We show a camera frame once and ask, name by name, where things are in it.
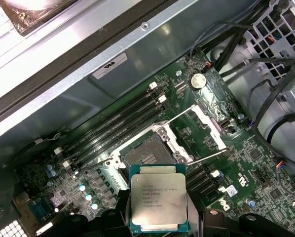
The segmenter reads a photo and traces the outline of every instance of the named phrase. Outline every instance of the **barcode sticker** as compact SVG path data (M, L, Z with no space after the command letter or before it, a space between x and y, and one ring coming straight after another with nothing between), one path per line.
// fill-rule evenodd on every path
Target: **barcode sticker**
M233 185L227 187L226 191L230 197L233 197L234 195L236 195L238 193L238 191L236 190L236 188Z

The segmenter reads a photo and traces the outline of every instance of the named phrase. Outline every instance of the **label sticker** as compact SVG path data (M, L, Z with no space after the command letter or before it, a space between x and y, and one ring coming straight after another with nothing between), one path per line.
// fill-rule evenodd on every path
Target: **label sticker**
M236 195L238 193L238 191L236 190L236 188L233 185L227 187L226 191L230 197L233 197L234 195Z
M102 68L100 68L96 72L94 72L93 76L96 77L97 79L100 79L104 75L111 72L113 69L115 69L116 67L118 67L120 64L124 63L127 60L128 60L128 58L127 58L126 53L122 53L118 57L116 57L115 59L113 59L109 63L107 63L105 66L103 66Z

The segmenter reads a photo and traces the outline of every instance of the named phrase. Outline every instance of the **green circuit board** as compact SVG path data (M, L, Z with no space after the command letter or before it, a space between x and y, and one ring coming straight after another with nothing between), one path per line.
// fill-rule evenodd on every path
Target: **green circuit board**
M187 169L187 181L193 179L198 170L204 173L202 178L199 176L190 185L197 190L197 185L202 182L203 185L199 187L204 190L203 205L220 209L233 219L244 213L256 213L295 233L295 200L279 188L275 178L276 164L272 161L271 153L255 138L244 111L218 72L211 68L204 73L207 82L203 89L196 91L190 88L188 82L191 75L200 72L208 61L202 52L198 52L196 57L197 62L187 57L174 62L71 132L41 155L42 158L35 164L19 170L23 182L27 183L28 192L33 192L33 186L37 189L31 195L32 199L42 198L48 206L45 220L54 217L53 207L63 202L67 204L64 208L66 213L71 212L73 203L75 207L78 206L79 213L88 219L94 218L99 210L112 208L118 190L128 187L127 177L121 175L127 172L105 165L93 168L93 165L107 159L112 151L151 124L168 121L197 105L217 127L226 119L231 119L228 128L232 128L227 130L219 127L228 151ZM146 92L152 82L157 83L158 91ZM155 105L161 95L166 96L164 106ZM118 119L122 118L125 118L125 122L118 123ZM211 136L211 129L192 110L173 120L170 128L177 137L177 143L194 160L219 150ZM125 147L121 152L121 160L154 135L153 132L147 133ZM54 154L56 147L62 148L60 154ZM75 174L74 169L65 168L63 164L68 160L72 169L78 167L82 172ZM56 171L54 177L46 170L48 164ZM215 170L221 173L217 178L210 175ZM98 183L100 177L105 179ZM284 172L282 180L288 190L295 191L294 182ZM78 188L85 183L88 184L87 190L81 192ZM214 190L214 193L208 192L209 189ZM85 200L87 193L93 194L92 201L97 200L100 209L93 210L90 207L91 202ZM253 208L247 205L248 199L256 203Z

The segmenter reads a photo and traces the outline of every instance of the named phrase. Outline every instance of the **motherboard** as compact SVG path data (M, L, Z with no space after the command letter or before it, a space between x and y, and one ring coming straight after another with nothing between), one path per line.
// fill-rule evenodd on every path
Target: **motherboard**
M114 208L132 164L186 163L186 189L204 208L232 219L256 213L295 233L295 199L278 185L277 161L212 62L195 59L177 60L18 169L38 225Z

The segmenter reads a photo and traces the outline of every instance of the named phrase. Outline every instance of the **cable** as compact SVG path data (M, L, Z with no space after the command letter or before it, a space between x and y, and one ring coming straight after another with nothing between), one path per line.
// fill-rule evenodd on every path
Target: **cable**
M282 189L285 193L287 193L288 195L290 195L290 196L292 196L292 197L295 198L295 194L293 194L293 193L291 193L290 191L288 191L288 190L283 186L283 184L282 184L282 182L281 182L281 180L280 180L280 170L281 170L282 168L284 168L284 167L286 167L286 166L285 166L285 165L281 165L281 166L279 166L278 168L276 168L277 181L278 181L278 183L279 183L279 186L281 187L281 189Z
M212 24L211 26L209 26L199 37L198 39L195 41L195 43L191 46L190 52L189 52L189 57L192 58L192 53L194 51L194 49L197 47L197 45L201 42L202 38L206 35L206 33L211 30L213 27L217 26L217 25L230 25L230 26L234 26L234 27L238 27L238 28L244 28L244 29L254 29L252 26L249 25L243 25L240 23L233 23L233 22L226 22L226 21L218 21L214 24Z
M251 104L251 97L252 97L252 94L253 92L263 86L265 83L268 83L270 85L271 88L274 88L273 84L271 83L271 81L269 79L265 79L263 81L261 81L260 83L258 83L257 85L255 85L247 94L247 97L246 97L246 107L247 107L247 112L248 112L248 117L251 119L252 116L251 116L251 113L250 113L250 104Z
M266 111L269 109L273 101L277 98L277 96L282 92L282 90L293 80L295 77L295 64L293 64L288 71L287 75L279 82L279 84L275 87L274 91L267 97L264 101L263 105L259 109L257 113L255 124L253 127L257 128L261 119L265 115Z
M261 7L261 9L258 10L258 12L255 12L255 14L252 14L249 19L241 23L245 25L251 25L255 23L269 8L269 0L261 0L258 4L258 7ZM225 50L222 52L222 54L216 61L215 68L218 72L228 62L230 56L232 55L233 51L235 50L237 44L239 43L245 32L246 30L238 30L238 32L232 37L232 39L226 46Z
M268 136L267 136L267 142L271 143L271 140L275 134L275 132L285 123L288 122L295 122L295 114L288 114L285 115L281 120L279 120L270 130Z
M292 58L252 58L249 59L250 63L256 63L256 62L260 62L260 63L272 63L272 64L284 64L284 65L292 65L293 63L295 63L295 59ZM238 70L242 69L243 67L247 66L248 64L240 63L238 65L236 65L234 68L220 74L220 76L222 78L237 72Z

